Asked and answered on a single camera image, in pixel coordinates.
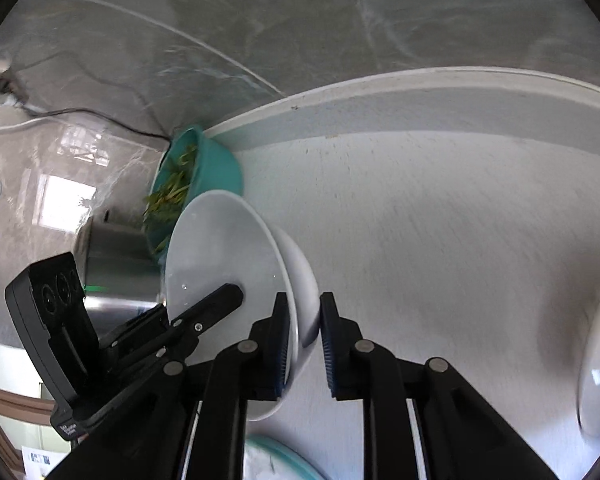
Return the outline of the teal floral plate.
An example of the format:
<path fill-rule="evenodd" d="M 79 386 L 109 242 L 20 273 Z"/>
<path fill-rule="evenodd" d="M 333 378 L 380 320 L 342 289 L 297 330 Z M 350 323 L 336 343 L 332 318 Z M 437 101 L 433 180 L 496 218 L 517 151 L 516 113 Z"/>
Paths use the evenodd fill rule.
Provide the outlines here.
<path fill-rule="evenodd" d="M 242 478 L 272 480 L 324 480 L 307 460 L 286 445 L 265 436 L 245 440 Z"/>

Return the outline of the teal colander with greens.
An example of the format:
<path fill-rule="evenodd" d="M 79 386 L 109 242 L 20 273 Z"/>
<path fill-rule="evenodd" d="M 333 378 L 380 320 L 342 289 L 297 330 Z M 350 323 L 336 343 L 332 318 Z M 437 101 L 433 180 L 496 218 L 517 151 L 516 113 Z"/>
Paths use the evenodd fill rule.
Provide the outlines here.
<path fill-rule="evenodd" d="M 149 253 L 166 258 L 170 238 L 185 207 L 198 195 L 223 190 L 242 195 L 244 178 L 234 154 L 199 127 L 181 132 L 164 154 L 145 197 L 143 232 Z"/>

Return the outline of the stainless steel pot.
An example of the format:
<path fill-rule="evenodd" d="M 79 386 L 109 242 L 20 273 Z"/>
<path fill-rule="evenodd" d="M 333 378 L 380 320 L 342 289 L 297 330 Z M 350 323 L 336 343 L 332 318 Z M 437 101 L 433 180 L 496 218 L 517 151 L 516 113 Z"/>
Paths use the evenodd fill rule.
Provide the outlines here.
<path fill-rule="evenodd" d="M 161 271 L 141 230 L 111 222 L 106 214 L 90 217 L 72 253 L 84 306 L 100 338 L 160 301 Z"/>

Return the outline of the white bowl dark rim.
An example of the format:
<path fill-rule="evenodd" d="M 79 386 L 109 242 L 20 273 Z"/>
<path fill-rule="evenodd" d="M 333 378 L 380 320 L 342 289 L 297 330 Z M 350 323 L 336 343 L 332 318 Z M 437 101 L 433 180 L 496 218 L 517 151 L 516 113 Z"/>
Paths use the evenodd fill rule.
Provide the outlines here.
<path fill-rule="evenodd" d="M 299 350 L 298 321 L 282 248 L 274 228 L 242 197 L 209 191 L 183 210 L 171 234 L 164 262 L 164 293 L 169 320 L 189 317 L 198 346 L 185 363 L 214 359 L 222 350 L 249 338 L 255 322 L 274 313 L 283 301 L 288 325 L 283 365 L 273 400 L 251 401 L 252 422 L 273 415 L 294 384 Z"/>

